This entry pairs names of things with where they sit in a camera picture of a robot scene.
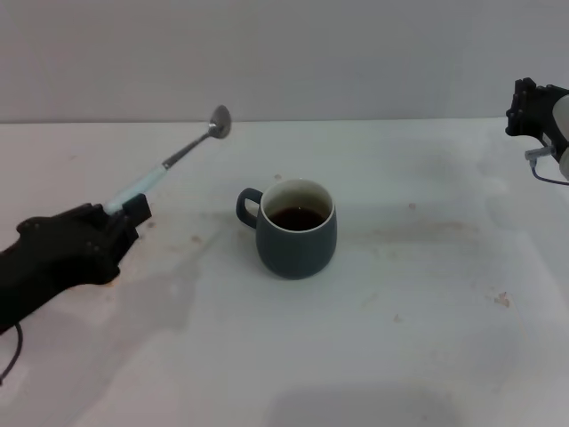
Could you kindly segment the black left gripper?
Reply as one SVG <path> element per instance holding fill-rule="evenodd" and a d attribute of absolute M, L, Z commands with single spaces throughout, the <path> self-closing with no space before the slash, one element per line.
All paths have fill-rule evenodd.
<path fill-rule="evenodd" d="M 71 287 L 112 281 L 139 238 L 137 227 L 151 216 L 139 194 L 113 217 L 101 204 L 87 204 L 21 222 L 18 239 L 1 252 L 1 331 Z"/>

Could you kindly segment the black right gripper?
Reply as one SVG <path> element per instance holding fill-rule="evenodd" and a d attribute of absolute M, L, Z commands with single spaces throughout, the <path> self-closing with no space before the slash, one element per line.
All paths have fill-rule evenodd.
<path fill-rule="evenodd" d="M 538 107 L 540 126 L 522 109 Z M 505 133 L 508 136 L 539 136 L 543 146 L 555 151 L 568 149 L 568 90 L 555 85 L 537 85 L 530 77 L 515 82 Z"/>

